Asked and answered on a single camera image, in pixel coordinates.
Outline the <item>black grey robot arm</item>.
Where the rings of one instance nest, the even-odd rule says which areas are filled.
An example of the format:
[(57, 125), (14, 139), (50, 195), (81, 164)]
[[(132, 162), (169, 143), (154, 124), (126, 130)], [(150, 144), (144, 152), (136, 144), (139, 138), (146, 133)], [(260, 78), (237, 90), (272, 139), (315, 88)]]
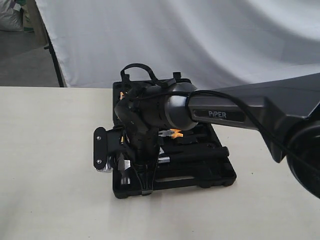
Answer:
[(189, 82), (131, 89), (114, 107), (132, 146), (151, 129), (207, 123), (258, 131), (273, 160), (320, 195), (320, 75), (201, 90)]

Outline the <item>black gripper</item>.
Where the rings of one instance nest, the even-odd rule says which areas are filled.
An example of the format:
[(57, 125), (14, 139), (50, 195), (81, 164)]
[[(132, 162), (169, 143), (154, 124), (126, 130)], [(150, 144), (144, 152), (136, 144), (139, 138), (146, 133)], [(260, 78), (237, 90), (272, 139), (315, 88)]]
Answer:
[(158, 167), (159, 130), (149, 129), (141, 133), (124, 129), (122, 136), (124, 157), (130, 161), (138, 180), (132, 195), (150, 195), (154, 191)]

